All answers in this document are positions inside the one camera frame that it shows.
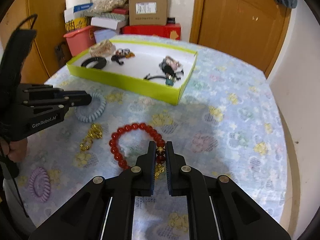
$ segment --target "red bead bracelet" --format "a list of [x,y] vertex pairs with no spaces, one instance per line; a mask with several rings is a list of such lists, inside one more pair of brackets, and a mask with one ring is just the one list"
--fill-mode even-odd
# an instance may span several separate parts
[[109,141],[109,145],[111,147],[110,152],[114,155],[114,158],[116,161],[118,161],[118,165],[120,168],[123,168],[124,170],[130,169],[131,167],[127,165],[127,161],[123,158],[122,154],[119,152],[118,149],[118,140],[126,132],[130,132],[131,130],[144,130],[146,131],[156,142],[157,145],[157,157],[156,162],[158,164],[163,164],[165,162],[164,157],[164,146],[165,141],[162,139],[162,135],[157,132],[156,129],[153,129],[151,125],[146,125],[143,123],[133,123],[133,124],[127,124],[124,127],[119,127],[118,130],[111,134],[111,140]]

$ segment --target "light blue plastic bin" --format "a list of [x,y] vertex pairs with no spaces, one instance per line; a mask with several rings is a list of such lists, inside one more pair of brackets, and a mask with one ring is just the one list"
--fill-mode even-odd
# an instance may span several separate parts
[[100,41],[103,40],[109,40],[113,36],[116,36],[119,34],[119,31],[116,30],[110,30],[110,29],[103,29],[103,30],[97,30],[94,33],[94,37],[96,38],[96,42],[99,43]]

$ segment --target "light blue coil hair tie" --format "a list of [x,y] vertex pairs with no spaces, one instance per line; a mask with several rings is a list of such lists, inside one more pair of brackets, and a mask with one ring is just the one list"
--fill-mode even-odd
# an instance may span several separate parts
[[91,115],[86,116],[80,113],[80,107],[76,107],[75,114],[79,121],[81,122],[94,122],[98,117],[100,117],[106,108],[106,100],[104,96],[99,92],[92,92],[90,93],[90,96],[93,98],[98,98],[100,100],[100,106],[98,109]]

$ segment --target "black strap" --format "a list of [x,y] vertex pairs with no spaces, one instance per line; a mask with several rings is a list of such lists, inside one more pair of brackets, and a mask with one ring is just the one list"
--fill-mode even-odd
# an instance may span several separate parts
[[82,62],[81,67],[86,67],[89,63],[94,61],[97,61],[97,63],[92,68],[96,69],[103,69],[107,64],[107,60],[104,57],[91,57]]

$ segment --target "red bead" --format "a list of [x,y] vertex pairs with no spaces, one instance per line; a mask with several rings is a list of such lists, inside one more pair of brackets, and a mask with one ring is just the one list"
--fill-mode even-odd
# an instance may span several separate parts
[[157,147],[164,147],[165,141],[163,139],[156,141]]
[[110,152],[111,152],[112,154],[117,154],[117,153],[119,153],[119,150],[118,150],[117,147],[113,146],[113,147],[111,147]]
[[148,126],[145,128],[145,131],[146,131],[146,132],[150,132],[151,130],[153,130],[153,128],[152,128],[151,125],[148,125]]
[[114,159],[115,159],[116,161],[122,160],[122,159],[123,159],[122,154],[121,154],[121,153],[115,154],[115,155],[114,155]]
[[126,132],[130,132],[131,131],[131,125],[129,125],[129,124],[127,124],[127,125],[125,125],[124,126],[124,130],[126,131]]
[[110,145],[111,147],[117,146],[117,141],[114,140],[114,139],[111,139],[111,140],[109,141],[109,145]]
[[117,132],[114,132],[111,134],[111,138],[117,140],[120,137],[120,134]]
[[139,125],[137,123],[133,123],[131,127],[133,130],[137,130],[139,128]]
[[124,134],[125,130],[122,127],[119,127],[118,130],[117,130],[117,133],[120,134],[120,135]]
[[120,160],[118,162],[118,165],[120,168],[124,168],[125,166],[127,166],[127,161],[126,160]]
[[139,124],[139,129],[140,129],[140,130],[145,130],[146,127],[147,127],[147,125],[146,125],[144,122],[142,122],[142,123]]
[[149,134],[151,137],[155,136],[158,133],[158,131],[156,129],[152,129]]
[[153,139],[155,141],[158,141],[158,140],[162,139],[162,135],[160,133],[157,133],[155,136],[153,136]]
[[163,155],[158,155],[156,158],[156,162],[162,164],[165,162],[165,157]]

